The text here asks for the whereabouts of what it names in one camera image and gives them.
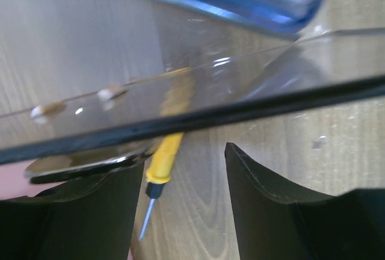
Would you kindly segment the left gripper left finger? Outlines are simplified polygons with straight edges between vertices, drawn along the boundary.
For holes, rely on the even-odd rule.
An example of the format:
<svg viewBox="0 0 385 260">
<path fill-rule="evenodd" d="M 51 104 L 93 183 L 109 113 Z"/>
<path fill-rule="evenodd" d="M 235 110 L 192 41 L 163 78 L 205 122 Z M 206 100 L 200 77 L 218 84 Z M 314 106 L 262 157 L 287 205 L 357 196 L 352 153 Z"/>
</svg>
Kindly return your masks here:
<svg viewBox="0 0 385 260">
<path fill-rule="evenodd" d="M 143 165 L 1 200 L 2 259 L 128 259 Z"/>
</svg>

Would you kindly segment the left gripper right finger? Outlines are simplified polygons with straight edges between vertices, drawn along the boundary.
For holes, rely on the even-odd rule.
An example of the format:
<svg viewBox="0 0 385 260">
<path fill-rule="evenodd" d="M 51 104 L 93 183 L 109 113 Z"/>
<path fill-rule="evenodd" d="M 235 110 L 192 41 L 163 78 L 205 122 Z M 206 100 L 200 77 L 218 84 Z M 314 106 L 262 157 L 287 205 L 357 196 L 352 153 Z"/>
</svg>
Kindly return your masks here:
<svg viewBox="0 0 385 260">
<path fill-rule="evenodd" d="M 241 259 L 383 259 L 384 190 L 339 196 L 296 184 L 225 147 Z"/>
</svg>

